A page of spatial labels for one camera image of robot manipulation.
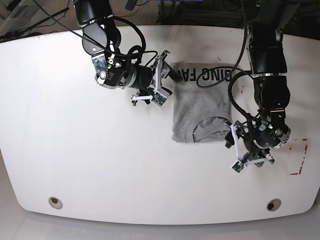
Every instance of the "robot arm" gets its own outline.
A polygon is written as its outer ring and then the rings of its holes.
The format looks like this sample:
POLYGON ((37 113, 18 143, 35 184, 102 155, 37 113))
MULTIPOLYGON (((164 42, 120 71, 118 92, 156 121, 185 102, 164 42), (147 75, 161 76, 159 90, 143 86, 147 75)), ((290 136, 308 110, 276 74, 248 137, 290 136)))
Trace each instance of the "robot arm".
POLYGON ((247 153, 237 157, 232 168, 239 174, 249 164, 262 167, 264 162, 275 162, 270 148, 280 148, 289 140, 291 130, 285 124, 290 101, 287 87, 287 64, 283 53, 282 28, 291 19, 300 3, 313 0, 263 0, 258 15, 250 22, 247 48, 254 84, 254 99, 259 107, 259 117, 252 117, 233 100, 232 86, 244 76, 240 72, 230 81, 228 95, 234 107, 246 117, 244 123, 229 124, 231 131, 226 136, 226 147, 236 145, 242 138, 247 153))
POLYGON ((83 49, 91 55, 97 84, 108 89, 137 89, 137 94, 131 98, 134 106, 137 101, 143 100, 147 104, 153 103, 161 107, 172 94, 162 86, 162 78, 170 76, 174 81, 181 81, 181 77, 165 62, 169 52, 164 51, 162 55, 158 55, 151 67, 140 65, 146 51, 146 40, 135 25, 113 16, 108 0, 73 0, 73 2, 83 36, 97 43, 82 40, 83 49), (141 46, 135 45, 128 54, 122 54, 119 49, 121 34, 116 28, 115 20, 133 27, 140 36, 141 46))

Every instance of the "folded shirt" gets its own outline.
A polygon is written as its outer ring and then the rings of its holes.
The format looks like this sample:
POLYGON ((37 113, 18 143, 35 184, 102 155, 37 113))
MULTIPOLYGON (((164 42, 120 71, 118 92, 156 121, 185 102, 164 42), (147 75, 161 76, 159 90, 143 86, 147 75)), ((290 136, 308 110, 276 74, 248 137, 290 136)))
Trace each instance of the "folded shirt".
POLYGON ((230 73, 230 68, 219 68, 227 64, 175 63, 175 70, 183 80, 174 83, 173 135, 181 143, 206 143, 223 140, 230 129, 225 122, 231 120, 228 81, 210 88, 211 85, 230 73))

